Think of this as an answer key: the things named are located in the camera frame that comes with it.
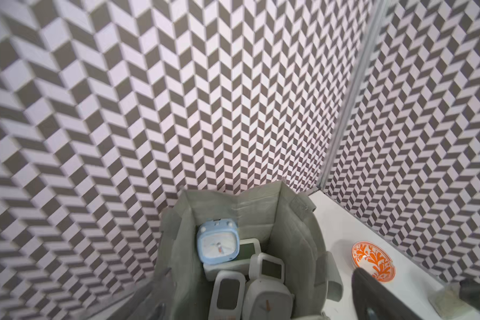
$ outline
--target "digital display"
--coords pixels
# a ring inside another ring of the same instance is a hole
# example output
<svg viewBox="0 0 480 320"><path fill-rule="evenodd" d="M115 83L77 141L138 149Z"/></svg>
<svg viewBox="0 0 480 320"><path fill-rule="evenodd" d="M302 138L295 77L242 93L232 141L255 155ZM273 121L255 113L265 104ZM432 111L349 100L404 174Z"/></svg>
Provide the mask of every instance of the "digital display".
<svg viewBox="0 0 480 320"><path fill-rule="evenodd" d="M262 274L281 279L282 266L269 260L262 260Z"/></svg>
<svg viewBox="0 0 480 320"><path fill-rule="evenodd" d="M223 279L218 288L217 308L234 310L237 307L240 281L237 279Z"/></svg>
<svg viewBox="0 0 480 320"><path fill-rule="evenodd" d="M240 253L231 261L250 259L256 253L254 243L244 243L240 245Z"/></svg>

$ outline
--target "gray storage bin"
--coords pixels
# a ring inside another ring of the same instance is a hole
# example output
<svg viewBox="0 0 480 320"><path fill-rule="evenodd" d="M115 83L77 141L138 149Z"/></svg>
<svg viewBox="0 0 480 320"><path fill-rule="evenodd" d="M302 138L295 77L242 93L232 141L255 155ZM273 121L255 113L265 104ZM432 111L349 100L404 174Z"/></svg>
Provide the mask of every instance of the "gray storage bin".
<svg viewBox="0 0 480 320"><path fill-rule="evenodd" d="M175 291L169 318L207 319L213 283L206 280L198 257L197 226L232 218L237 221L241 239L257 238L263 252L284 261L285 285L295 295L292 318L322 319L326 298L339 301L343 287L314 209L307 195L295 194L280 181L239 195L183 191L176 205L162 212L162 239L155 266L155 275L167 268L172 272Z"/></svg>

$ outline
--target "orange bowl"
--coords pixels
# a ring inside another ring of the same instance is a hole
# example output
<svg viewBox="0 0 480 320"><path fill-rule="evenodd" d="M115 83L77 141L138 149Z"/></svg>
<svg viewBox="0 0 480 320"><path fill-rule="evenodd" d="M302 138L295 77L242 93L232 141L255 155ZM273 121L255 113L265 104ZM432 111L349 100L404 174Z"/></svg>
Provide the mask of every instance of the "orange bowl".
<svg viewBox="0 0 480 320"><path fill-rule="evenodd" d="M390 256L371 242L359 241L352 247L352 260L379 282L389 282L395 277L395 266Z"/></svg>

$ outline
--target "blue alarm clock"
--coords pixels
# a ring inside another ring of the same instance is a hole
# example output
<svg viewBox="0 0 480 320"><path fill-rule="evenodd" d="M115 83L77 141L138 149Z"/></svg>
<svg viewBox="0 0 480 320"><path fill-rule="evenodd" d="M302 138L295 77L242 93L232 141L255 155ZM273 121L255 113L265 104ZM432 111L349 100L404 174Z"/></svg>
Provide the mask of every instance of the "blue alarm clock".
<svg viewBox="0 0 480 320"><path fill-rule="evenodd" d="M210 265L233 260L240 252L238 227L232 219L206 221L198 231L198 255Z"/></svg>

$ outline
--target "orange floral pattern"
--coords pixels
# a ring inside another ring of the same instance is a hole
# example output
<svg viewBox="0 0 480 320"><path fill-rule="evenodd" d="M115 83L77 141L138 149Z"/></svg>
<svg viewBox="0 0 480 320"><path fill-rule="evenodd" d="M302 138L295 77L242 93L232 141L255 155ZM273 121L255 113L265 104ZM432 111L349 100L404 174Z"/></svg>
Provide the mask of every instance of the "orange floral pattern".
<svg viewBox="0 0 480 320"><path fill-rule="evenodd" d="M352 258L357 267L360 266L359 263L363 259L368 262L373 270L366 271L371 273L371 276L379 282L388 282L395 277L395 267L391 258L384 250L370 242L362 241L356 243L352 247Z"/></svg>

